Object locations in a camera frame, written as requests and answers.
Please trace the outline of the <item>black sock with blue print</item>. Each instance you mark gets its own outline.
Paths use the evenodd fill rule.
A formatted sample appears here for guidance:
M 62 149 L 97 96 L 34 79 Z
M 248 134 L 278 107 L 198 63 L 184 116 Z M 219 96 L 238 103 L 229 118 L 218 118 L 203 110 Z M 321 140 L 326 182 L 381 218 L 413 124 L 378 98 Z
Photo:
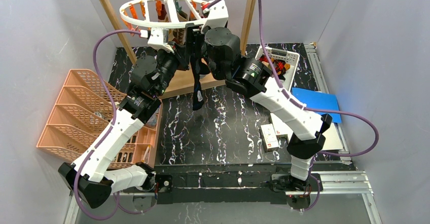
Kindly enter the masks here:
M 190 65 L 194 78 L 193 87 L 193 111 L 199 110 L 204 105 L 200 79 L 210 73 L 208 66 L 202 62 L 201 48 L 194 45 L 190 55 Z

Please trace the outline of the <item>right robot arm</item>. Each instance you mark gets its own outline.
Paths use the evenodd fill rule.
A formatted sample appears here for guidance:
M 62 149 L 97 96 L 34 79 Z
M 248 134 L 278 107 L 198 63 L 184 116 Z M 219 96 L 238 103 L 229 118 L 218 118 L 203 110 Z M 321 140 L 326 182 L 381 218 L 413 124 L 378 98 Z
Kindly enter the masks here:
M 282 180 L 274 180 L 272 185 L 279 190 L 304 191 L 312 158 L 324 146 L 323 133 L 330 128 L 332 117 L 307 110 L 297 98 L 289 95 L 275 72 L 258 59 L 243 56 L 239 45 L 239 37 L 225 27 L 205 31 L 200 26 L 186 28 L 186 56 L 195 79 L 193 107 L 198 110 L 202 105 L 197 93 L 202 89 L 199 65 L 204 59 L 216 80 L 224 80 L 232 91 L 265 107 L 293 131 L 287 145 L 292 164 L 290 173 Z

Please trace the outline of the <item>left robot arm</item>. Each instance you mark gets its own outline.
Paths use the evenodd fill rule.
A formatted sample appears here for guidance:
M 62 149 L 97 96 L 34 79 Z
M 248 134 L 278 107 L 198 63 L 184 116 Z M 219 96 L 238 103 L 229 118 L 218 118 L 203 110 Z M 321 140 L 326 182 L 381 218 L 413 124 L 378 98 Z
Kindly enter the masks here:
M 170 42 L 173 51 L 159 49 L 157 56 L 143 56 L 130 76 L 127 94 L 108 126 L 72 164 L 63 163 L 58 172 L 75 196 L 91 208 L 101 206 L 111 194 L 132 187 L 151 190 L 155 170 L 146 163 L 109 170 L 109 165 L 128 142 L 155 114 L 177 70 L 188 70 L 190 49 Z

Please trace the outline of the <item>white round clip hanger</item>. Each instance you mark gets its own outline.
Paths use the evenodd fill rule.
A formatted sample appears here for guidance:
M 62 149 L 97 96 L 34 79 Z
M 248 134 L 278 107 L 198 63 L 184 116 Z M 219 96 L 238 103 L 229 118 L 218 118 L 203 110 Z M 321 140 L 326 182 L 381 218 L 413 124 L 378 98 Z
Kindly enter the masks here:
M 209 5 L 203 0 L 132 0 L 119 8 L 120 17 L 128 28 L 163 27 L 182 29 L 188 23 L 203 24 L 203 10 Z

